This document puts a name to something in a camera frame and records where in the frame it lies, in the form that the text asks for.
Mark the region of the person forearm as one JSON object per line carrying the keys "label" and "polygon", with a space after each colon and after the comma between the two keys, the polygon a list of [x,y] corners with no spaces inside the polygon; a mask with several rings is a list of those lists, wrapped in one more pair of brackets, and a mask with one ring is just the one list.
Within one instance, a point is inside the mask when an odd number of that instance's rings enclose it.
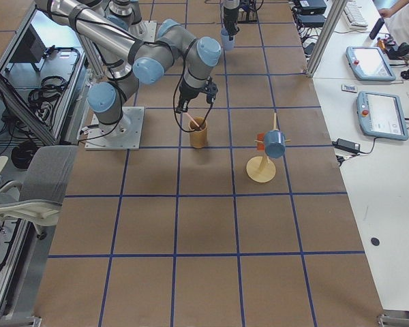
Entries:
{"label": "person forearm", "polygon": [[395,4],[390,8],[381,8],[378,10],[378,13],[383,18],[390,18],[396,12],[401,10],[403,7],[409,4],[409,0],[398,0]]}

